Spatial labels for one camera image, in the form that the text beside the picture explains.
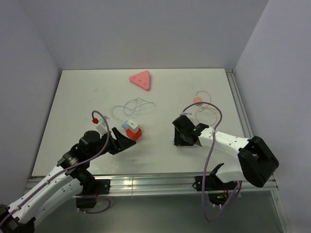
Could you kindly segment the white charger plug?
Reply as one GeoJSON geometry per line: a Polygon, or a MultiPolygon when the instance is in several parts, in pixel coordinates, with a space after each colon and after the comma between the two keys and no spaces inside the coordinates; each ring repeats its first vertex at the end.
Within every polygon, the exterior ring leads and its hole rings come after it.
{"type": "Polygon", "coordinates": [[[133,133],[137,133],[138,132],[139,125],[135,121],[133,121],[132,119],[127,121],[127,125],[128,125],[128,129],[131,132],[133,132],[133,133]]]}

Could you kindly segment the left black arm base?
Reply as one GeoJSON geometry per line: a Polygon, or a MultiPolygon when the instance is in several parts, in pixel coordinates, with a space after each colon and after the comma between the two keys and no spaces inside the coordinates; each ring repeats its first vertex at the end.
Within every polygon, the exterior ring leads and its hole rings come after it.
{"type": "Polygon", "coordinates": [[[99,214],[107,211],[111,207],[111,200],[105,195],[109,194],[110,183],[109,179],[95,179],[85,185],[75,201],[78,211],[86,214],[99,214]],[[106,204],[104,209],[94,210],[97,204],[103,202],[106,204]]]}

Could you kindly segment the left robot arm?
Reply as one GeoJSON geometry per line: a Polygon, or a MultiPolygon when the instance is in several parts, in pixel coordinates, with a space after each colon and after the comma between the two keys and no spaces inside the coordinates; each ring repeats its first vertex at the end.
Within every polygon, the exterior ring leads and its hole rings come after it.
{"type": "Polygon", "coordinates": [[[34,188],[11,204],[0,206],[0,230],[34,232],[36,217],[53,211],[74,196],[87,197],[95,192],[95,178],[88,171],[90,161],[105,153],[117,154],[135,144],[116,128],[104,135],[87,131],[34,188]]]}

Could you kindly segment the light blue charger plug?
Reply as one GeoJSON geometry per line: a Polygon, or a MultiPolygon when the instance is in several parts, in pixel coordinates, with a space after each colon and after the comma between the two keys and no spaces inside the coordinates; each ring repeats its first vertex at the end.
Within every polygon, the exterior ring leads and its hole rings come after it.
{"type": "Polygon", "coordinates": [[[125,121],[121,126],[123,129],[127,130],[128,129],[128,121],[125,121]]]}

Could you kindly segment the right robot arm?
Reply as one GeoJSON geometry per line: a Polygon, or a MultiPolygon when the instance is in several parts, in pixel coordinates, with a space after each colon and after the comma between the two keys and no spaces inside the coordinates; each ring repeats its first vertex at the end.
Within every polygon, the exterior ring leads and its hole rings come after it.
{"type": "Polygon", "coordinates": [[[238,161],[221,162],[209,173],[207,180],[215,189],[242,180],[262,188],[279,167],[277,158],[258,136],[242,138],[216,131],[206,124],[194,125],[186,115],[175,119],[173,125],[174,145],[209,147],[238,161]]]}

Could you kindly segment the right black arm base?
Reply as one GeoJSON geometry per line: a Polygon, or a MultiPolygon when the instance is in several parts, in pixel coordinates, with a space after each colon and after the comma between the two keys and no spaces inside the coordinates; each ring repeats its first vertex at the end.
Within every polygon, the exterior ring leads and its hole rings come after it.
{"type": "Polygon", "coordinates": [[[223,183],[216,176],[206,176],[205,191],[220,191],[219,193],[208,194],[208,199],[215,205],[224,204],[229,198],[229,191],[234,190],[238,183],[223,183]]]}

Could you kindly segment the red cube socket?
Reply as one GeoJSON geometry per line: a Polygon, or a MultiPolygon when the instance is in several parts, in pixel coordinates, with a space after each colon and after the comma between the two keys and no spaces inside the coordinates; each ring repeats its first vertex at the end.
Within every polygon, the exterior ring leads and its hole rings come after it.
{"type": "Polygon", "coordinates": [[[142,130],[141,130],[141,128],[139,128],[138,131],[136,133],[134,133],[130,129],[127,129],[126,135],[131,140],[137,141],[142,136],[142,130]]]}

